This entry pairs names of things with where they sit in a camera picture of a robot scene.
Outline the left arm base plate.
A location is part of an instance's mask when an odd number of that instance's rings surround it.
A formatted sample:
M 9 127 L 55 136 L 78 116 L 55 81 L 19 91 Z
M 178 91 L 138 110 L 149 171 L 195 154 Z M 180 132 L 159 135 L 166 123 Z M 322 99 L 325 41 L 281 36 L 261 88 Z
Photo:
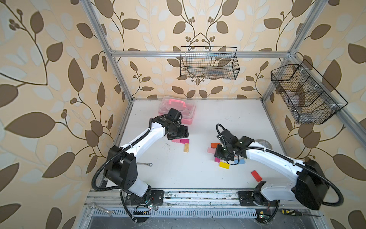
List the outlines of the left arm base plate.
M 137 206 L 137 205 L 148 205 L 148 206 L 161 206 L 164 201 L 164 191 L 161 189 L 158 190 L 148 190 L 142 197 L 139 197 L 135 194 L 128 194 L 126 197 L 126 203 L 128 205 Z

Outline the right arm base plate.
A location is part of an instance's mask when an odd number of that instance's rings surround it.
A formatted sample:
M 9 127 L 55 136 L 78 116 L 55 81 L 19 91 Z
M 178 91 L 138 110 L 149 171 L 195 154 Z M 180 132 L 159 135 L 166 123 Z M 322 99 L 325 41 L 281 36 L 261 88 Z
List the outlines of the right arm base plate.
M 241 207 L 276 207 L 277 200 L 269 201 L 260 192 L 239 191 L 238 198 Z

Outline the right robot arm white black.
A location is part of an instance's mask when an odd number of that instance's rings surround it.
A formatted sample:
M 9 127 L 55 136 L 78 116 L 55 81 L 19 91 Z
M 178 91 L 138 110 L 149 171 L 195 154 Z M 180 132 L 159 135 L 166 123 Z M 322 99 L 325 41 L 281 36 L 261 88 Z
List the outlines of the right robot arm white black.
M 220 145 L 215 156 L 227 162 L 235 157 L 259 162 L 282 174 L 286 181 L 260 181 L 254 188 L 251 200 L 258 206 L 271 201 L 297 201 L 311 210 L 321 206 L 339 207 L 344 196 L 339 188 L 326 178 L 314 160 L 303 162 L 281 155 L 246 136 L 226 137 L 218 135 Z

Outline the pink plastic toolbox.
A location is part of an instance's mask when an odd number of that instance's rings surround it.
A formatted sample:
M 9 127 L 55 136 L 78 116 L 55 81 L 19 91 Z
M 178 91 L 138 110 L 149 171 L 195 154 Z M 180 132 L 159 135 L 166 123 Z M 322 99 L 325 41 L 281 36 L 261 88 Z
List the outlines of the pink plastic toolbox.
M 192 124 L 196 110 L 196 104 L 193 100 L 165 96 L 159 105 L 158 114 L 168 114 L 171 108 L 182 114 L 182 124 Z

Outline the wooden block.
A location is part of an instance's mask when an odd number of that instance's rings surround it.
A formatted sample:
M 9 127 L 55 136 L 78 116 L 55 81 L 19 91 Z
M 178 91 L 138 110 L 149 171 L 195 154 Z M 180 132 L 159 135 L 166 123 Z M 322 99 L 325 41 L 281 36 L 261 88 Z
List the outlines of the wooden block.
M 184 152 L 185 153 L 188 153 L 189 152 L 189 147 L 190 147 L 190 144 L 189 143 L 185 143 L 184 144 Z

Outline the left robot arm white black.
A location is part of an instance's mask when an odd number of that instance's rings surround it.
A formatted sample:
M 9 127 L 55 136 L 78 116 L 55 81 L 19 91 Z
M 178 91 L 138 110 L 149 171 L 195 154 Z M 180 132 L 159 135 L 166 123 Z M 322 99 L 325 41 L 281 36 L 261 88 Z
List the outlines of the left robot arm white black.
M 189 137 L 188 127 L 182 124 L 183 115 L 176 109 L 150 118 L 148 128 L 131 142 L 110 148 L 105 163 L 96 171 L 91 187 L 95 191 L 121 190 L 137 198 L 139 204 L 151 198 L 151 186 L 138 177 L 137 159 L 163 137 L 175 140 Z

